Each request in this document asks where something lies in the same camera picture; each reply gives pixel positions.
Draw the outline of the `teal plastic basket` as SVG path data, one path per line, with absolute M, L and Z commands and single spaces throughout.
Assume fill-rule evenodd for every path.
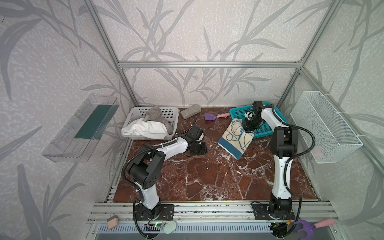
M 248 111 L 252 111 L 252 105 L 238 107 L 230 109 L 230 115 L 232 119 L 245 119 L 245 113 Z M 275 111 L 277 115 L 284 121 L 288 122 L 287 119 L 284 117 L 284 115 L 280 112 L 280 110 L 275 107 Z M 273 134 L 273 130 L 270 128 L 270 126 L 267 123 L 260 123 L 260 128 L 254 130 L 254 139 L 263 138 L 266 136 L 270 136 Z

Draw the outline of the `blue beige Doraemon towel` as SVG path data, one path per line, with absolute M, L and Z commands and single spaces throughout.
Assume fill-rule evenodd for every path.
M 236 160 L 239 160 L 247 150 L 254 136 L 254 132 L 244 130 L 242 120 L 233 119 L 219 139 L 218 144 Z

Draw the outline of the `white towel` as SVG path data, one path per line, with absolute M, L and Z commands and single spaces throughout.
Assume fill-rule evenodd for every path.
M 149 139 L 162 140 L 167 137 L 168 130 L 161 122 L 144 121 L 144 118 L 134 120 L 127 127 L 122 128 L 124 137 L 141 136 Z

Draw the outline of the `white perforated plastic basket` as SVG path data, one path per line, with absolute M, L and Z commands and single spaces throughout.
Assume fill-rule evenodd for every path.
M 171 140 L 176 133 L 179 110 L 176 107 L 135 107 L 121 130 L 132 140 Z

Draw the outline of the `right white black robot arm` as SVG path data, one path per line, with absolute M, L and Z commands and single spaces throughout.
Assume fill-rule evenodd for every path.
M 273 131 L 270 149 L 275 160 L 275 182 L 272 190 L 268 211 L 270 214 L 289 212 L 292 209 L 292 191 L 290 189 L 291 166 L 295 158 L 309 153 L 316 144 L 314 134 L 296 125 L 285 122 L 277 114 L 273 104 L 265 105 L 261 101 L 252 104 L 252 110 L 247 111 L 243 120 L 246 131 L 253 132 L 266 123 Z M 309 148 L 298 153 L 299 131 L 309 134 L 312 143 Z

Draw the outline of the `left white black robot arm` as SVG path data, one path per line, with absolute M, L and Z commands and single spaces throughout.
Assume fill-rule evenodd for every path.
M 189 152 L 192 156 L 207 153 L 204 131 L 192 126 L 171 141 L 157 145 L 143 145 L 123 166 L 121 178 L 134 187 L 141 196 L 141 204 L 147 210 L 160 205 L 156 182 L 161 175 L 164 162 L 178 154 Z

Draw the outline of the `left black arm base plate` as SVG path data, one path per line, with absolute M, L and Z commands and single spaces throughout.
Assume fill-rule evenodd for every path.
M 171 221 L 173 220 L 175 205 L 158 204 L 153 210 L 146 208 L 143 204 L 135 205 L 133 219 L 137 221 Z

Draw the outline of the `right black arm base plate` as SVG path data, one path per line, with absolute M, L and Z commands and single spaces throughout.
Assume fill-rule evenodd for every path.
M 252 202 L 251 207 L 256 220 L 283 221 L 287 222 L 295 218 L 293 210 L 269 210 L 269 205 L 261 202 Z

